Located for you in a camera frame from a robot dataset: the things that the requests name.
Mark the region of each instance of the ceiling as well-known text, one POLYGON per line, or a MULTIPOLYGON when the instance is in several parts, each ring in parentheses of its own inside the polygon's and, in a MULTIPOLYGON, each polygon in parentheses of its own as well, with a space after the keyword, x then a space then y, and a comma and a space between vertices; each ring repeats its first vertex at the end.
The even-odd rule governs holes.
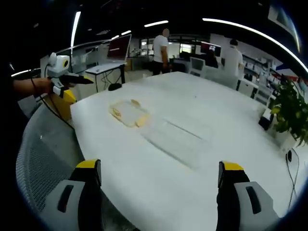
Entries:
POLYGON ((39 66, 39 59, 53 51, 70 46, 72 26, 76 11, 81 16, 75 36, 75 45, 110 39, 131 30, 133 37, 155 36, 164 27, 171 34, 208 35, 217 33, 251 44, 272 54, 298 75, 305 75, 303 68, 284 50, 267 39, 234 26, 203 22, 202 18, 223 19, 259 30, 288 47, 308 66, 308 41, 304 15, 299 4, 279 2, 294 21, 302 38, 301 53, 296 50, 293 37, 280 26, 268 20, 272 1, 205 1, 180 2, 178 0, 31 0, 11 2, 5 22, 5 50, 7 59, 15 69, 25 70, 39 66), (145 24, 168 20, 166 25, 144 27, 145 24), (96 35, 109 30, 105 35, 96 35))

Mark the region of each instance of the person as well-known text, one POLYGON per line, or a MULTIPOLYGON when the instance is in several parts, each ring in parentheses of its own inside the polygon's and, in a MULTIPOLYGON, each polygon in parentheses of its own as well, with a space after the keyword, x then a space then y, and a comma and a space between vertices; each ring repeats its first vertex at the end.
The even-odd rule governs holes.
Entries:
POLYGON ((218 63, 213 50, 209 50, 205 55, 205 64, 214 68, 218 68, 218 63))
POLYGON ((160 72, 169 72, 169 59, 167 53, 169 30, 164 29, 161 35, 156 36, 153 41, 153 75, 159 75, 160 72))
POLYGON ((225 59, 225 71, 238 76, 239 68, 243 67, 243 55, 237 49, 238 42, 235 39, 231 39, 230 47, 226 50, 225 59))
POLYGON ((4 220, 19 219, 23 222, 10 223, 10 228, 41 227, 42 224, 31 214, 31 210, 25 205, 23 198, 17 188, 16 182, 16 159, 22 141, 22 135, 28 119, 20 109, 18 100, 33 94, 50 93, 52 83, 48 78, 35 78, 33 83, 30 79, 14 80, 11 77, 9 64, 3 61, 1 64, 1 98, 2 98, 2 133, 1 154, 2 154, 2 176, 1 195, 3 200, 4 220))

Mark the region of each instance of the gray mesh chair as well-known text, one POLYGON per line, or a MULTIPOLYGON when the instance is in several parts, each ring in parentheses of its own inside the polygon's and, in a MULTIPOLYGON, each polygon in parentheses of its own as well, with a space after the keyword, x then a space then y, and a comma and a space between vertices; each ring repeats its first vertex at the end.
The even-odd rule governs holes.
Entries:
POLYGON ((46 196, 83 161, 75 132, 41 105, 30 118, 16 161, 21 194, 35 214, 46 196))

